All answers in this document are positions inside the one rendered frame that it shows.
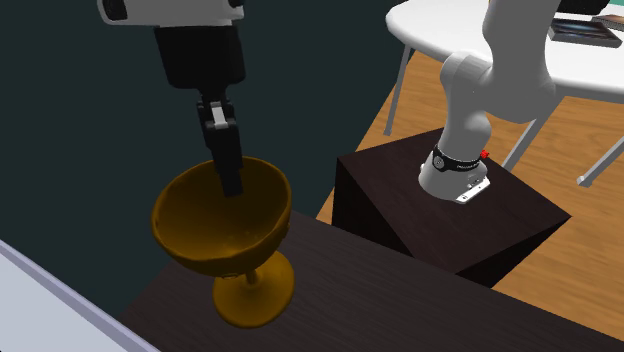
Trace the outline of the dark robot stand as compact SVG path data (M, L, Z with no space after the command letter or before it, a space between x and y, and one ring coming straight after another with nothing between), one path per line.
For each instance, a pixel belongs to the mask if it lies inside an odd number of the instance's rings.
M491 182L467 204L418 183L432 130L338 157L332 223L486 287L495 286L570 214L491 159Z

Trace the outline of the white round table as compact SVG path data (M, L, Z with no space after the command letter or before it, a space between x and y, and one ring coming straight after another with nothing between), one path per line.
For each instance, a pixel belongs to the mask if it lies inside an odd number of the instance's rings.
M453 200L489 183L481 154L488 116L528 127L505 159L512 168L566 96L624 103L624 47L552 42L561 0L407 0L385 21L406 50L442 62L446 125L418 182Z

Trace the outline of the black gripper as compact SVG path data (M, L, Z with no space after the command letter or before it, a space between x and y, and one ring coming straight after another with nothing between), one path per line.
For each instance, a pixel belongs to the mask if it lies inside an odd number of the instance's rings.
M168 83L178 89L225 89L245 79L236 26L178 26L153 29ZM201 90L197 112L223 194L243 192L240 133L225 92Z

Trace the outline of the dark wooden table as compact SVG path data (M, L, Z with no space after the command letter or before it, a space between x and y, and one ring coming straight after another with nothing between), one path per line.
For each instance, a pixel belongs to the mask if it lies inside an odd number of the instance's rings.
M272 323L238 329L209 277L168 264L120 321L160 352L624 352L624 342L313 218L281 245L296 287Z

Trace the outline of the golden goblet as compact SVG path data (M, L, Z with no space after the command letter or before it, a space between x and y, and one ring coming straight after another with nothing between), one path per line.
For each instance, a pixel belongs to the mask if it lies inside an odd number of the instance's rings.
M177 263L213 278L218 315L239 328L274 321L294 294L295 275L278 248L290 229L292 190L273 164L244 157L241 194L225 196L212 161L174 178L158 196L151 229Z

